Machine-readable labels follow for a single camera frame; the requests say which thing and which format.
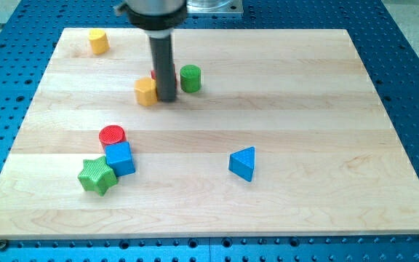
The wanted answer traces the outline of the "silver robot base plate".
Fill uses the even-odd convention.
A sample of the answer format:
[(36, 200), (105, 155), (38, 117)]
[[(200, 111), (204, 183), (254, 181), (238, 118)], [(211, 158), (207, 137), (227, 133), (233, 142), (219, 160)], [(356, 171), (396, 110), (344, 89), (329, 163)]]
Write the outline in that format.
[(187, 0), (191, 14), (240, 16), (244, 13), (242, 0)]

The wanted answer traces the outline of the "black tool flange collar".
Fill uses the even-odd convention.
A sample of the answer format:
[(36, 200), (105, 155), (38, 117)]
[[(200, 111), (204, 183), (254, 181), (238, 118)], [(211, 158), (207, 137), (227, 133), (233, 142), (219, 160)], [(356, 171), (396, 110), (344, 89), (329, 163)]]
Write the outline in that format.
[(170, 35), (188, 13), (186, 2), (121, 2), (114, 12), (117, 16), (126, 15), (132, 25), (154, 38)]

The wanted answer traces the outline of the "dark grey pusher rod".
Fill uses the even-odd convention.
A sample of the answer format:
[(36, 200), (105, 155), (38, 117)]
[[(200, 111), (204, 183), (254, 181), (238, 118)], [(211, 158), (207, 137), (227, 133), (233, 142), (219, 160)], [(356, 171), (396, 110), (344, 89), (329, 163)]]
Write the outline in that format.
[(176, 100), (176, 74), (171, 36), (149, 38), (158, 99), (171, 103)]

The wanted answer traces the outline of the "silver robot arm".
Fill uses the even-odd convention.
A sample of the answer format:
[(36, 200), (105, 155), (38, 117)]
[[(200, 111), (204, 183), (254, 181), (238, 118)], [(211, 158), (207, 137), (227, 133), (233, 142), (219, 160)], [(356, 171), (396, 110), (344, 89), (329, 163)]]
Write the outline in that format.
[(158, 99), (176, 100), (172, 31), (188, 15), (186, 0), (123, 0), (114, 7), (116, 15), (126, 15), (135, 27), (144, 30), (151, 47)]

